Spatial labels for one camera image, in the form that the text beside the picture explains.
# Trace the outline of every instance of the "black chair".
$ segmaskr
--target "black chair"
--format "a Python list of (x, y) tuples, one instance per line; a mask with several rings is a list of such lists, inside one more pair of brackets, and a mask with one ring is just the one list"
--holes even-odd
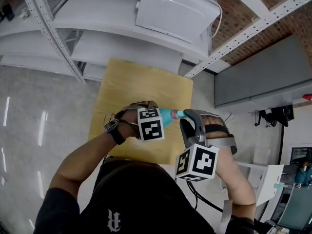
[(261, 118), (264, 118), (272, 127), (275, 127), (278, 122), (288, 127), (288, 121), (294, 119), (293, 105), (272, 108), (271, 113), (268, 114), (265, 110), (259, 111), (258, 123), (255, 123), (255, 126), (260, 124)]

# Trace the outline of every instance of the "wooden table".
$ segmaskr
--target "wooden table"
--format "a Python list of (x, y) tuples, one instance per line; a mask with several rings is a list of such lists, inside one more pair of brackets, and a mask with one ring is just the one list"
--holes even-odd
[[(191, 79), (133, 62), (111, 59), (94, 107), (89, 140), (103, 132), (106, 113), (117, 113), (124, 106), (144, 100), (154, 100), (159, 108), (184, 110), (191, 107), (192, 90)], [(109, 154), (174, 165), (176, 156), (184, 150), (179, 121), (166, 127), (164, 133), (164, 140), (145, 143), (128, 138)]]

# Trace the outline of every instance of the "black t-shirt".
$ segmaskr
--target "black t-shirt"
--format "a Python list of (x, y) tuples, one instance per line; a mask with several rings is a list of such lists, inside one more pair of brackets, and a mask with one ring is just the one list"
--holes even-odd
[[(227, 233), (251, 234), (249, 219), (232, 220)], [(102, 165), (90, 203), (81, 214), (62, 189), (47, 191), (35, 234), (215, 233), (159, 166), (133, 161)]]

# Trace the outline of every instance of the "shirt sleeve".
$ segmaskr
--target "shirt sleeve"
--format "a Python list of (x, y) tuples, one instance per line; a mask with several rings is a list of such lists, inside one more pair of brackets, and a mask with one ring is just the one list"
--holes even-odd
[(234, 218), (228, 224), (226, 234), (253, 234), (254, 233), (254, 222), (245, 217)]
[(39, 210), (34, 234), (66, 233), (76, 225), (79, 218), (79, 205), (67, 191), (51, 188), (47, 191)]

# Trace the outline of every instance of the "perforated metal post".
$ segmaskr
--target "perforated metal post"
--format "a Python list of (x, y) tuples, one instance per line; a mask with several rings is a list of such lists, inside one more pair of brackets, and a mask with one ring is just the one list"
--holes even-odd
[(227, 53), (231, 52), (233, 49), (237, 48), (244, 42), (248, 41), (253, 36), (257, 35), (262, 30), (266, 29), (273, 23), (281, 20), (283, 17), (291, 13), (292, 11), (298, 9), (302, 5), (310, 2), (311, 0), (284, 0), (276, 5), (270, 13), (261, 19), (256, 19), (253, 23), (248, 25), (245, 29), (241, 30), (231, 39), (226, 41), (219, 48), (214, 50), (209, 56), (207, 61), (202, 61), (196, 65), (191, 71), (189, 71), (184, 76), (187, 78), (192, 78), (197, 75), (199, 72), (204, 70), (213, 64), (216, 60), (224, 57)]
[(79, 81), (85, 82), (85, 80), (82, 77), (81, 71), (77, 68), (75, 63), (70, 59), (69, 50), (66, 46), (66, 43), (62, 39), (60, 33), (58, 32), (57, 29), (47, 24), (49, 21), (47, 20), (47, 17), (44, 17), (42, 14), (42, 11), (44, 9), (47, 11), (45, 12), (46, 13), (45, 16), (47, 16), (48, 12), (51, 13), (46, 0), (44, 0), (45, 3), (42, 3), (41, 2), (42, 0), (25, 0), (25, 1), (27, 3), (27, 6), (32, 16), (34, 17), (34, 19), (37, 21), (38, 25), (40, 26), (41, 32), (47, 37), (50, 44), (53, 46), (54, 50), (57, 52), (57, 54), (66, 64), (69, 70), (73, 73), (74, 77)]

